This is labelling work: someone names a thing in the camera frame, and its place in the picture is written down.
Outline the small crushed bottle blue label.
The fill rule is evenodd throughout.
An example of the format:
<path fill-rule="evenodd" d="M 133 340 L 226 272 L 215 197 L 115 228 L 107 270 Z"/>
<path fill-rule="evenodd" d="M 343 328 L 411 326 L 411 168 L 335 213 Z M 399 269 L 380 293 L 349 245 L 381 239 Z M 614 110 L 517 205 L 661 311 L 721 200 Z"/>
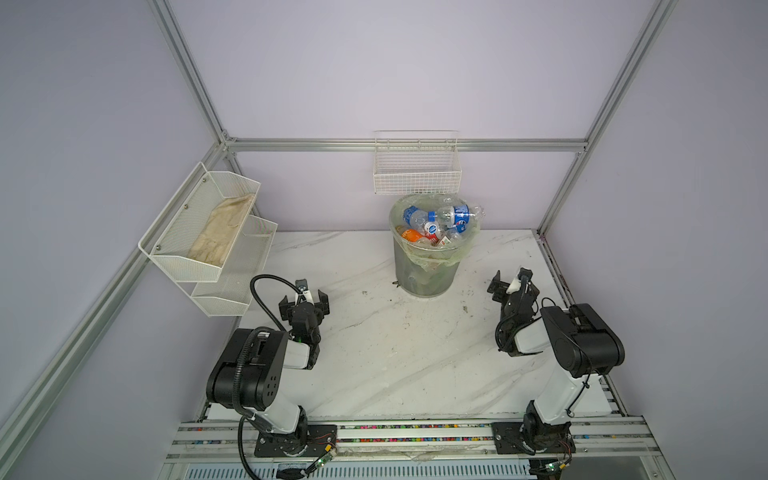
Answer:
<path fill-rule="evenodd" d="M 479 222 L 485 211 L 480 205 L 458 204 L 440 207 L 435 217 L 447 230 L 453 229 L 457 233 L 463 233 L 472 222 Z"/>

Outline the orange NFC juice bottle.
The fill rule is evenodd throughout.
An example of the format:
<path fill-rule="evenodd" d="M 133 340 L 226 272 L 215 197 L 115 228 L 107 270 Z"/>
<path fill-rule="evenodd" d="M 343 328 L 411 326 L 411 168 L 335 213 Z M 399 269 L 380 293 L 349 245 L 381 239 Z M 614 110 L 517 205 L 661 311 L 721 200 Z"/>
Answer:
<path fill-rule="evenodd" d="M 429 242 L 429 240 L 424 235 L 412 228 L 408 228 L 405 225 L 398 225 L 395 230 L 401 238 L 407 240 L 410 243 L 423 243 L 424 241 Z"/>

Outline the red cap clear bottle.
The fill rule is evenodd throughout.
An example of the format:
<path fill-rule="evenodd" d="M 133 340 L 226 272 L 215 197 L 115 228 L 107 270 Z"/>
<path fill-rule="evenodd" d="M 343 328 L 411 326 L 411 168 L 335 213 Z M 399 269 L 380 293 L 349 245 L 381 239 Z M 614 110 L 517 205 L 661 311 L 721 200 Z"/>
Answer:
<path fill-rule="evenodd" d="M 432 245 L 437 245 L 441 240 L 441 232 L 436 230 L 435 232 L 426 232 L 424 237 L 430 241 Z"/>

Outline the small clear bottle blue white label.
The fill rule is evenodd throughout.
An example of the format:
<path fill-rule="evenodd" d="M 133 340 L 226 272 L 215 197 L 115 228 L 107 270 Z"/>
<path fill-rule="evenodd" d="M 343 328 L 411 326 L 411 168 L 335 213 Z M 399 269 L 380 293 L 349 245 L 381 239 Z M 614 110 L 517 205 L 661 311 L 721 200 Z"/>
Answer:
<path fill-rule="evenodd" d="M 426 232 L 439 230 L 436 213 L 422 210 L 416 206 L 410 206 L 403 211 L 404 222 L 422 235 Z"/>

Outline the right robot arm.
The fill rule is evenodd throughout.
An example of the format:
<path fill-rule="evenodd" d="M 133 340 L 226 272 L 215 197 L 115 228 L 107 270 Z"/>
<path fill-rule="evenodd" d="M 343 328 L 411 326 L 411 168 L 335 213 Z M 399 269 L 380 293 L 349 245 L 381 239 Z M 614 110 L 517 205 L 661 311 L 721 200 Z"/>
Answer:
<path fill-rule="evenodd" d="M 497 350 L 511 358 L 549 350 L 557 362 L 522 420 L 493 426 L 497 441 L 514 453 L 529 455 L 567 450 L 576 407 L 600 376 L 624 362 L 623 343 L 591 305 L 563 308 L 552 299 L 540 299 L 530 269 L 520 268 L 510 282 L 497 272 L 487 292 L 500 304 L 494 330 Z"/>

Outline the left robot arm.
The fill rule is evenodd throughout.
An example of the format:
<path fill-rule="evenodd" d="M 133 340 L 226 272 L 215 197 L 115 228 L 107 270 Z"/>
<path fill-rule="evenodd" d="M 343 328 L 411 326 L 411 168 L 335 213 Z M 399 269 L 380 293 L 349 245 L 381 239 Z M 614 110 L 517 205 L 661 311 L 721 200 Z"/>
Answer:
<path fill-rule="evenodd" d="M 237 329 L 215 363 L 206 384 L 207 401 L 238 413 L 268 442 L 296 455 L 308 443 L 303 407 L 279 393 L 283 371 L 311 370 L 320 354 L 320 325 L 330 314 L 328 295 L 314 301 L 306 291 L 279 303 L 286 332 L 269 327 Z"/>

